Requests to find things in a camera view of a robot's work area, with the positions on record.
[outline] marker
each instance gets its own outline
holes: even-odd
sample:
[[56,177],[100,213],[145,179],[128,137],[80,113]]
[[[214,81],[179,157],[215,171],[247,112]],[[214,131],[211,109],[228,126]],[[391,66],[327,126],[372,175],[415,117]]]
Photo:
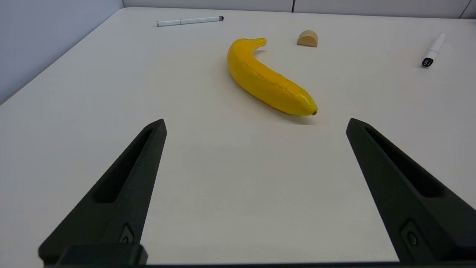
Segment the marker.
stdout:
[[435,42],[431,45],[430,50],[428,50],[428,53],[421,62],[421,65],[423,67],[430,67],[436,60],[436,56],[438,56],[438,50],[440,49],[441,44],[443,44],[445,37],[446,34],[442,32],[440,36],[438,36],[438,38],[435,40]]
[[176,21],[158,21],[157,27],[162,26],[171,26],[171,25],[181,25],[181,24],[191,24],[191,23],[201,23],[201,22],[212,22],[212,21],[222,21],[223,16],[210,17],[210,18],[200,18],[200,19],[188,19],[188,20],[176,20]]

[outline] table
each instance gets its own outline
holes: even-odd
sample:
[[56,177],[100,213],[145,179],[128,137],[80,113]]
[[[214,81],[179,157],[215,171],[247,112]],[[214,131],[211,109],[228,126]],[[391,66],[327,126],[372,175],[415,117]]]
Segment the table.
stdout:
[[[307,29],[317,48],[296,45]],[[440,32],[439,58],[421,68]],[[119,10],[0,106],[0,266],[40,266],[40,243],[160,118],[148,263],[397,260],[347,123],[372,124],[476,207],[475,33],[471,20]],[[268,40],[257,58],[307,89],[316,116],[233,81],[228,47],[255,37]]]

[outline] yellow banana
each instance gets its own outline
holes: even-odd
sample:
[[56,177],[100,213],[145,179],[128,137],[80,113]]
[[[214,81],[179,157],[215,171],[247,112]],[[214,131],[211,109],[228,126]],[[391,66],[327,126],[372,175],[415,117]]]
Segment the yellow banana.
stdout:
[[303,88],[253,56],[264,45],[265,38],[234,41],[227,56],[231,76],[243,89],[271,107],[289,114],[315,115],[316,103]]

